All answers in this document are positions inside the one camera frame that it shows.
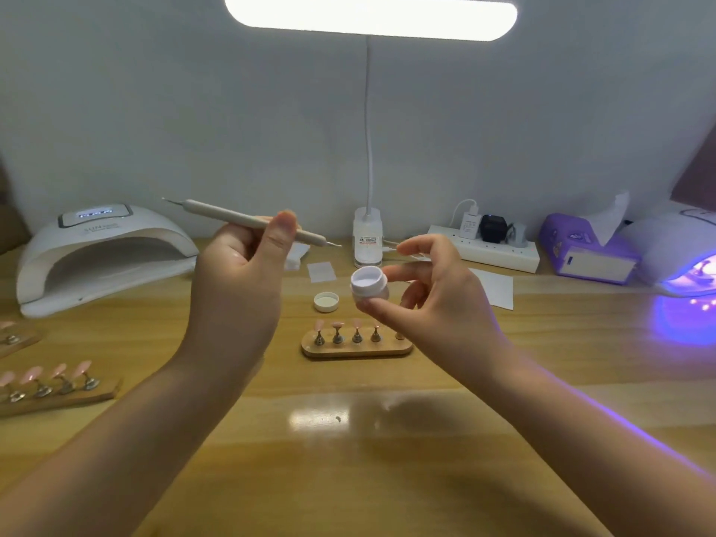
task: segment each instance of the person's left hand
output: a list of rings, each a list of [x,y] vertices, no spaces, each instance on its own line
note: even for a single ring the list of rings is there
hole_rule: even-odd
[[[296,229],[296,216],[283,211],[265,230],[231,224],[219,230],[196,261],[178,357],[220,374],[258,366],[279,323],[283,267]]]

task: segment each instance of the purple tissue box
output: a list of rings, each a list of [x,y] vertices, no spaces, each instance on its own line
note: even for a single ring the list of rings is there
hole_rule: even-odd
[[[601,246],[588,220],[554,213],[544,220],[539,241],[557,275],[625,284],[641,256],[618,233]]]

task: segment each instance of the fingernail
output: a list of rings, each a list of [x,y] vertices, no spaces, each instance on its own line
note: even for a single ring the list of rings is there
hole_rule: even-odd
[[[276,215],[276,225],[289,235],[296,231],[296,213],[293,211],[281,211]]]

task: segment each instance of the gray wall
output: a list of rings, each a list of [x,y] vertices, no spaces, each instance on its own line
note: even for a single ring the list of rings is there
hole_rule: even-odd
[[[32,230],[103,202],[364,201],[364,40],[245,28],[223,0],[0,0],[0,153]],[[716,0],[522,0],[489,44],[376,38],[376,205],[400,236],[462,198],[533,228],[668,191],[716,116]]]

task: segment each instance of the small white jar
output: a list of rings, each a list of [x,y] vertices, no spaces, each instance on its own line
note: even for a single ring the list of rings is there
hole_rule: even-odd
[[[365,298],[388,299],[388,277],[376,266],[365,266],[351,276],[351,292],[355,301]]]

